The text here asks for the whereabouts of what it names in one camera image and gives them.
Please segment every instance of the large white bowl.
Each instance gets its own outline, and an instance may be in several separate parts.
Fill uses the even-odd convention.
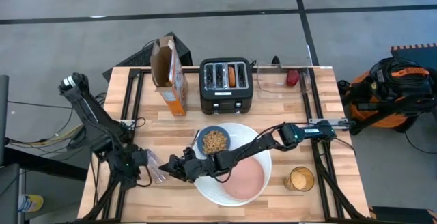
[[[229,136],[231,137],[230,150],[239,148],[240,146],[251,142],[258,135],[252,128],[242,124],[222,123],[217,126],[224,128],[229,133]],[[193,150],[195,151],[197,158],[206,158],[202,153],[200,153],[196,145],[193,146]],[[194,185],[204,197],[222,206],[241,206],[250,203],[261,195],[262,191],[264,191],[270,179],[270,174],[272,173],[272,158],[270,157],[270,152],[268,150],[253,155],[252,157],[262,166],[264,171],[264,185],[258,194],[248,200],[240,200],[230,196],[226,193],[222,184],[210,176],[198,178]]]

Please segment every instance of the black toaster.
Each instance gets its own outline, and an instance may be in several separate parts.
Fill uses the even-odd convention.
[[[241,57],[205,59],[199,69],[200,104],[206,115],[247,113],[253,97],[252,69]]]

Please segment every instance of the black box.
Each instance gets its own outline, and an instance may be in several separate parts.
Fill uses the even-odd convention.
[[[191,59],[191,52],[188,47],[182,43],[182,41],[176,37],[173,32],[166,34],[165,36],[173,36],[175,39],[176,51],[178,52],[180,63],[183,66],[193,66],[193,60]],[[118,66],[150,66],[150,56],[152,55],[153,44],[148,44],[145,48],[141,49],[134,55],[128,57],[123,60],[121,63],[117,64],[114,67]],[[103,78],[107,80],[111,80],[112,68],[102,73]]]
[[[235,85],[229,73],[233,68]],[[252,71],[249,61],[241,57],[205,59],[199,67],[200,103],[206,115],[247,113],[253,97]]]

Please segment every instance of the wooden table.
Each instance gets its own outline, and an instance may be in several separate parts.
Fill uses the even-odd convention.
[[[325,118],[344,117],[334,72],[331,67],[314,68],[320,101]],[[122,112],[129,68],[113,69],[109,83],[105,110],[113,119],[119,119]],[[221,122],[237,122],[261,132],[263,129],[281,122],[307,122],[302,98],[274,99],[260,98],[254,79],[254,95],[251,110],[247,114],[204,115],[199,100],[198,74],[186,74],[188,80],[188,112],[186,117],[174,117],[159,93],[154,92],[150,74],[145,75],[139,117],[146,124],[136,131],[135,143],[154,151],[163,161],[170,154],[182,155],[182,150],[191,143],[197,129]],[[133,85],[130,111],[135,97]],[[313,117],[315,107],[309,92]],[[348,132],[336,131],[340,139],[351,143]],[[356,209],[369,216],[360,173],[353,151],[333,141],[331,146],[338,185]],[[309,140],[303,141],[289,152],[270,151],[272,175],[264,192],[251,203],[240,207],[225,207],[208,201],[193,184],[169,178],[159,185],[148,188],[132,188],[126,192],[122,221],[323,221],[323,210],[317,183],[308,192],[289,191],[283,186],[284,177],[297,166],[308,167],[315,175],[313,155]],[[98,181],[98,194],[107,187],[109,169],[102,165]],[[148,182],[145,171],[139,183]],[[333,195],[326,185],[331,215],[335,214]],[[110,216],[115,213],[114,193]],[[85,216],[92,208],[94,181],[91,170],[83,191],[78,217]]]

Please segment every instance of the cereal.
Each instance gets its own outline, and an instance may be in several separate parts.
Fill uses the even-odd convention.
[[[307,185],[307,179],[299,172],[292,172],[292,183],[298,190],[303,190]]]
[[[203,137],[203,152],[212,154],[226,149],[227,138],[219,131],[210,131]]]

